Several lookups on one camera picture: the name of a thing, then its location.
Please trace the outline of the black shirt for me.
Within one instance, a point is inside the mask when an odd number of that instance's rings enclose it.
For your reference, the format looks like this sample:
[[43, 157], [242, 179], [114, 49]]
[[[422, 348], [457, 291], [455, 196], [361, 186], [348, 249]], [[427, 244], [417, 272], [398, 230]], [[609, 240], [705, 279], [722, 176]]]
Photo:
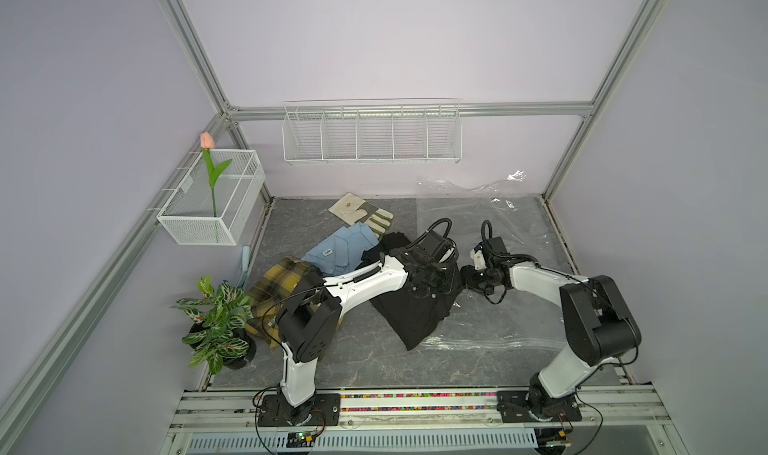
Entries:
[[386, 319], [406, 348], [411, 350], [429, 336], [439, 322], [450, 315], [453, 303], [461, 293], [461, 289], [448, 296], [442, 294], [436, 298], [416, 299], [407, 293], [408, 271], [404, 266], [405, 248], [413, 243], [403, 233], [386, 234], [375, 247], [365, 251], [361, 268], [379, 262], [384, 256], [390, 256], [399, 261], [406, 272], [406, 281], [402, 288], [386, 292], [371, 300], [373, 306]]

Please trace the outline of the clear plastic vacuum bag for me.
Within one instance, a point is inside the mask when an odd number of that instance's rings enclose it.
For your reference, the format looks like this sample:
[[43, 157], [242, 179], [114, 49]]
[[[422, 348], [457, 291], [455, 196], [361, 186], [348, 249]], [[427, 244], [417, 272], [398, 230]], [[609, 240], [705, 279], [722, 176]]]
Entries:
[[511, 282], [510, 269], [532, 259], [550, 275], [573, 269], [542, 197], [524, 178], [518, 170], [472, 188], [445, 178], [418, 178], [417, 227], [424, 230], [439, 218], [451, 219], [450, 236], [464, 272], [450, 316], [420, 348], [556, 353], [566, 347], [560, 309]]

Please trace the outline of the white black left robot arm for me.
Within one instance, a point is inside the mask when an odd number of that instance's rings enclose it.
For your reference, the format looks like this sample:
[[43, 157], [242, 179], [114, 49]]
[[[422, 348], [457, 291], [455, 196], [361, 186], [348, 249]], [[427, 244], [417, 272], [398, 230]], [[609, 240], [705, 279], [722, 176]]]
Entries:
[[409, 350], [447, 318], [462, 291], [458, 249], [447, 234], [422, 233], [400, 247], [379, 245], [356, 270], [321, 278], [312, 271], [295, 286], [276, 314], [284, 351], [283, 375], [260, 416], [268, 426], [332, 422], [331, 400], [318, 395], [319, 358], [330, 347], [341, 319], [370, 302]]

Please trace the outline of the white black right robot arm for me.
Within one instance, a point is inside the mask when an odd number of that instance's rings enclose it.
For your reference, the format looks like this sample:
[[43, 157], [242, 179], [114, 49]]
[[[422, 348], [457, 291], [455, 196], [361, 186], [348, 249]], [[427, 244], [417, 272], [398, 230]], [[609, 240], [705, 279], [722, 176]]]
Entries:
[[484, 239], [461, 269], [465, 288], [487, 300], [498, 287], [536, 295], [562, 312], [567, 345], [532, 376], [528, 393], [515, 405], [532, 418], [549, 421], [565, 414], [577, 388], [601, 366], [637, 350], [641, 331], [617, 283], [609, 276], [585, 278], [541, 265], [526, 254], [511, 254], [499, 237]]

